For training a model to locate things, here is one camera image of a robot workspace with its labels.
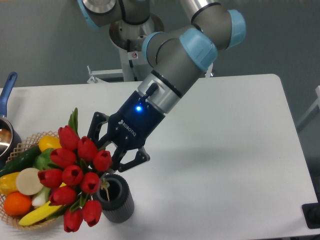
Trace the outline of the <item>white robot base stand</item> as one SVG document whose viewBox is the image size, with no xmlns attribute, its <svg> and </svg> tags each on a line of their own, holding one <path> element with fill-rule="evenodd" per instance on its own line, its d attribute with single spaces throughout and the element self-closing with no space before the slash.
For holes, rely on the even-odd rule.
<svg viewBox="0 0 320 240">
<path fill-rule="evenodd" d="M 131 25 L 124 20 L 110 24 L 109 36 L 113 45 L 118 49 L 121 68 L 112 70 L 91 71 L 88 66 L 88 84 L 107 82 L 142 81 L 152 71 L 142 53 L 145 38 L 154 32 L 163 32 L 164 25 L 159 17 L 150 14 L 149 19 L 140 25 Z"/>
</svg>

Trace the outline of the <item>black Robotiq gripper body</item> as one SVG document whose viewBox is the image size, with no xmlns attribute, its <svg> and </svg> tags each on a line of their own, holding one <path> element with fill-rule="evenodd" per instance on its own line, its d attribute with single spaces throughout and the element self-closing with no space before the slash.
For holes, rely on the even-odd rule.
<svg viewBox="0 0 320 240">
<path fill-rule="evenodd" d="M 163 113 L 134 91 L 120 109 L 109 116 L 107 133 L 97 145 L 100 148 L 112 142 L 122 151 L 139 149 L 164 118 Z"/>
</svg>

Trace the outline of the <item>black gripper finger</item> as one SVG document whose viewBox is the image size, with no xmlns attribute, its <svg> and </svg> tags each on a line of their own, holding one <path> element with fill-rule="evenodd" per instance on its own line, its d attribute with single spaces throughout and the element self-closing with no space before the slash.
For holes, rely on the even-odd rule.
<svg viewBox="0 0 320 240">
<path fill-rule="evenodd" d="M 144 164 L 151 159 L 150 155 L 146 152 L 144 147 L 136 149 L 135 154 L 133 154 L 133 152 L 133 150 L 128 151 L 120 147 L 116 147 L 112 155 L 112 165 L 110 172 L 123 173 L 127 170 Z"/>
<path fill-rule="evenodd" d="M 109 116 L 104 113 L 96 111 L 93 114 L 87 137 L 91 139 L 95 145 L 109 145 L 111 143 L 111 141 L 105 137 L 99 140 L 101 128 L 104 124 L 108 123 L 108 121 Z"/>
</svg>

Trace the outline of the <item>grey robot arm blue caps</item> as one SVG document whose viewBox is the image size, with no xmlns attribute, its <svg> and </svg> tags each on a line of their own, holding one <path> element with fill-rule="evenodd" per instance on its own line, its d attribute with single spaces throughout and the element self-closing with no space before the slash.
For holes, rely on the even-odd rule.
<svg viewBox="0 0 320 240">
<path fill-rule="evenodd" d="M 218 51 L 246 37 L 245 19 L 235 9 L 215 0 L 186 0 L 181 5 L 189 25 L 166 33 L 148 0 L 78 1 L 89 26 L 110 26 L 110 39 L 122 55 L 123 78 L 140 81 L 116 113 L 93 115 L 88 137 L 99 149 L 116 147 L 109 173 L 149 161 L 147 137 L 199 78 L 210 75 Z"/>
</svg>

